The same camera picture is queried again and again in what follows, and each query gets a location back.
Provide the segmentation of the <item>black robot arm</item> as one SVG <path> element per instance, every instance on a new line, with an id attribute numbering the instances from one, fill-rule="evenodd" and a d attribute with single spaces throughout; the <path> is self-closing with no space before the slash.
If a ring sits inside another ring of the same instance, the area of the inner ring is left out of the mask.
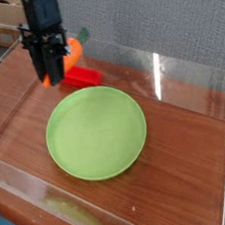
<path id="1" fill-rule="evenodd" d="M 58 0 L 22 0 L 26 22 L 18 27 L 22 46 L 31 56 L 39 80 L 57 85 L 65 77 L 70 53 Z"/>

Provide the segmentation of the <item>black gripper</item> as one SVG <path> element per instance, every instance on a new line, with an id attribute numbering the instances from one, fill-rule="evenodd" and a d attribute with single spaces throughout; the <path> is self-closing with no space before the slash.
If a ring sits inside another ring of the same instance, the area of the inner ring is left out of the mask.
<path id="1" fill-rule="evenodd" d="M 21 24 L 18 29 L 22 46 L 30 53 L 40 81 L 44 82 L 47 69 L 52 86 L 57 85 L 64 77 L 62 57 L 69 53 L 65 29 L 59 23 L 42 30 L 31 30 L 28 25 Z"/>

